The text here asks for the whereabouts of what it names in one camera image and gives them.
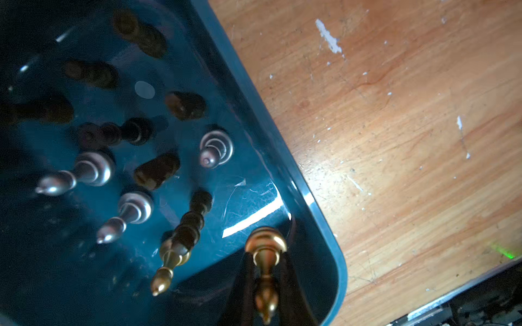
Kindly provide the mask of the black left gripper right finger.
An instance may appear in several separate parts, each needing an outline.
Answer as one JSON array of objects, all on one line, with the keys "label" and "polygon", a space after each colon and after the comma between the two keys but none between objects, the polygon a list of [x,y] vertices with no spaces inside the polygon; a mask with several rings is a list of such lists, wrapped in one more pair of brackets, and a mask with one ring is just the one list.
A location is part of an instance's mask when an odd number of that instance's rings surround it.
[{"label": "black left gripper right finger", "polygon": [[279,265],[280,325],[317,326],[318,322],[303,295],[288,252],[281,254]]}]

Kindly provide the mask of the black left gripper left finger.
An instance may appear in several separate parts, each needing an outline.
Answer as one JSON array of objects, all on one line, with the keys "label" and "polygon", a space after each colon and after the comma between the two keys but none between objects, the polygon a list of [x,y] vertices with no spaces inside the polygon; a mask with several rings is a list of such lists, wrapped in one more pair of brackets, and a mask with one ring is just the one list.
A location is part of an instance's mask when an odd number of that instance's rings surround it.
[{"label": "black left gripper left finger", "polygon": [[253,255],[245,253],[218,325],[253,326],[255,267]]}]

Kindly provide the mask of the gold pawn chess piece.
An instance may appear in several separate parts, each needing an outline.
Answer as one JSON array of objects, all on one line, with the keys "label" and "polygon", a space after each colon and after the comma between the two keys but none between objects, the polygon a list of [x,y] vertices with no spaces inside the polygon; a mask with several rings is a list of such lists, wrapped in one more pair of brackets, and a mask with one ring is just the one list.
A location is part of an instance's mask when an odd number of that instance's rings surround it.
[{"label": "gold pawn chess piece", "polygon": [[152,278],[150,290],[154,297],[166,292],[173,280],[173,271],[176,267],[184,265],[191,257],[191,251],[181,254],[179,245],[174,244],[172,238],[165,240],[160,247],[160,258],[163,265],[156,271]]}]

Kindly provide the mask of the teal plastic storage box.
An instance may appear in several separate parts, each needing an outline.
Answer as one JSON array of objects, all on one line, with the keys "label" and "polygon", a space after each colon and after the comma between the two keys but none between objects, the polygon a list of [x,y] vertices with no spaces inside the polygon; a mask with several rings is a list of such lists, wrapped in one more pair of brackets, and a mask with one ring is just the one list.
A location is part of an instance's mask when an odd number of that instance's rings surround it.
[{"label": "teal plastic storage box", "polygon": [[1,2],[2,325],[329,325],[346,288],[207,1]]}]

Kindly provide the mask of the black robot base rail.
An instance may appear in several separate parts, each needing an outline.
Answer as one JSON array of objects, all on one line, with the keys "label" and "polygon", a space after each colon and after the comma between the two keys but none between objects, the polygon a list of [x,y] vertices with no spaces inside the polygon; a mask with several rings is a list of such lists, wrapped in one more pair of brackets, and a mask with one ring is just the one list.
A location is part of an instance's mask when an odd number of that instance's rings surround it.
[{"label": "black robot base rail", "polygon": [[520,325],[521,259],[477,277],[390,325]]}]

